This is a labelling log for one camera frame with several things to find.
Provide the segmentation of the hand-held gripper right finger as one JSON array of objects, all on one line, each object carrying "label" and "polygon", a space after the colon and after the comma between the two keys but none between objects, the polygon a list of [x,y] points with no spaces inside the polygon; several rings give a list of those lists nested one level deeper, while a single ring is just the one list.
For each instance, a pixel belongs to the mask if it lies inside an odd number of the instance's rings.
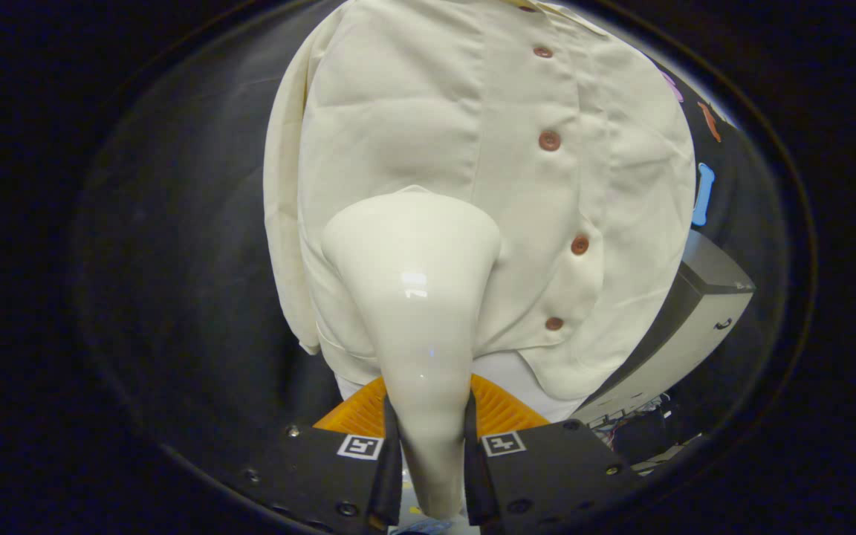
[{"label": "hand-held gripper right finger", "polygon": [[473,374],[464,419],[463,482],[481,532],[599,532],[626,511],[644,478],[587,424],[548,422]]}]

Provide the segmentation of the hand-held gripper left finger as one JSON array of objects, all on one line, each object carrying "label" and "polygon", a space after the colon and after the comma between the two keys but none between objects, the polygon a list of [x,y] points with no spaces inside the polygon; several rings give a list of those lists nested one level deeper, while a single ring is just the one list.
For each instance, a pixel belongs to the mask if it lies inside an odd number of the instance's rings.
[{"label": "hand-held gripper left finger", "polygon": [[388,533],[400,524],[402,446],[383,378],[315,424],[276,434],[231,487],[311,533]]}]

